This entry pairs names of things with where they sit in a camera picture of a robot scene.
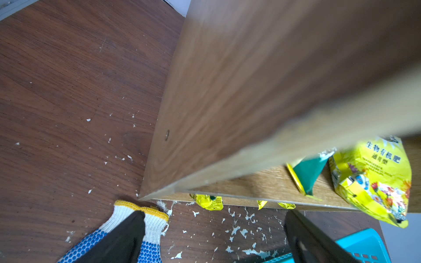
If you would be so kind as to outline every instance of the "blue plastic basket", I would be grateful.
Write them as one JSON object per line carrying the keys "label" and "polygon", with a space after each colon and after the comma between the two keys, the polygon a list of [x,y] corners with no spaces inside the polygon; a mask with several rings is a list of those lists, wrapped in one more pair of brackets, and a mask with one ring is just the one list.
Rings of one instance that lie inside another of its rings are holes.
{"label": "blue plastic basket", "polygon": [[[391,263],[386,247],[377,232],[368,228],[336,241],[362,263]],[[265,263],[294,263],[292,254],[282,255]]]}

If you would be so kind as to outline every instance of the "yellow fertilizer bag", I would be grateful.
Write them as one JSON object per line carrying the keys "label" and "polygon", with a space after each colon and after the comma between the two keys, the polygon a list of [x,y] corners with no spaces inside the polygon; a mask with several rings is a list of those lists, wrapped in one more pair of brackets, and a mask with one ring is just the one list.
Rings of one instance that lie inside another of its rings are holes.
{"label": "yellow fertilizer bag", "polygon": [[[262,209],[266,205],[266,203],[267,203],[267,201],[257,200],[257,204],[259,205],[259,210]],[[278,203],[278,205],[280,205],[282,208],[285,208],[285,209],[295,209],[294,204]]]}
{"label": "yellow fertilizer bag", "polygon": [[214,197],[206,194],[191,194],[190,196],[199,206],[205,208],[206,210],[220,211],[224,208],[224,205],[222,204],[222,197]]}
{"label": "yellow fertilizer bag", "polygon": [[372,217],[406,228],[411,167],[395,136],[360,141],[329,159],[335,191]]}

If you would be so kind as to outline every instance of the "wooden cabinet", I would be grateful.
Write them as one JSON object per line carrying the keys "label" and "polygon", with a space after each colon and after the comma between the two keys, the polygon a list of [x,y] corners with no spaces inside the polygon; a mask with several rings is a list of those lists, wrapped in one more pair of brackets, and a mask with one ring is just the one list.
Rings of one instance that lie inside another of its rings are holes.
{"label": "wooden cabinet", "polygon": [[[315,186],[319,202],[280,165],[377,134],[419,133],[419,32],[418,1],[193,0],[139,197],[353,209],[328,170]],[[421,212],[420,138],[404,147],[410,211]]]}

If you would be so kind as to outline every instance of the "wood grain laminate floor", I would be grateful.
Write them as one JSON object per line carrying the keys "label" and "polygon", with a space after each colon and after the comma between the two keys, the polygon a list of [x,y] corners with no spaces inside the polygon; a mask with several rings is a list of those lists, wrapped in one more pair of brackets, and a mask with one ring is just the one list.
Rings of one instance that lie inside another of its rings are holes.
{"label": "wood grain laminate floor", "polygon": [[[0,21],[0,262],[56,262],[135,200],[183,21],[161,0],[41,0]],[[284,211],[166,203],[164,262],[288,252]],[[335,239],[381,231],[362,213],[306,216]]]}

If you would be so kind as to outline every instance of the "wooden board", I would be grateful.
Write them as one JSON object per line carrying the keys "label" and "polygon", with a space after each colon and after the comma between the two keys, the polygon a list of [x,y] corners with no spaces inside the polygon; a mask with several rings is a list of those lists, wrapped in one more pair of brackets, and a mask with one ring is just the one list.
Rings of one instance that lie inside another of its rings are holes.
{"label": "wooden board", "polygon": [[136,198],[183,21],[161,0],[43,0],[0,21],[1,263],[57,262]]}
{"label": "wooden board", "polygon": [[139,197],[420,130],[420,14],[418,1],[192,1]]}
{"label": "wooden board", "polygon": [[[227,197],[227,196],[224,196],[222,199],[223,199],[224,205],[258,207],[257,201],[253,200],[253,199]],[[167,196],[164,196],[164,197],[160,198],[160,200],[194,202],[194,200],[187,193],[170,194],[170,195],[167,195]],[[283,209],[281,206],[278,205],[278,203],[271,202],[271,201],[267,202],[266,205],[264,206],[264,208]],[[328,206],[296,204],[296,208],[298,210],[303,210],[303,211],[358,212],[357,209],[355,209],[351,206],[346,207],[346,208],[336,208],[336,207],[328,207]]]}
{"label": "wooden board", "polygon": [[[411,136],[403,139],[403,146],[408,155],[412,169],[412,187],[409,211],[421,213],[421,136]],[[299,193],[288,170],[284,166],[267,169],[253,175],[214,183],[197,189],[191,193],[222,195],[249,199],[289,202],[303,205],[349,208],[333,189],[329,167],[325,167],[314,184],[314,196],[322,199],[317,201]]]}

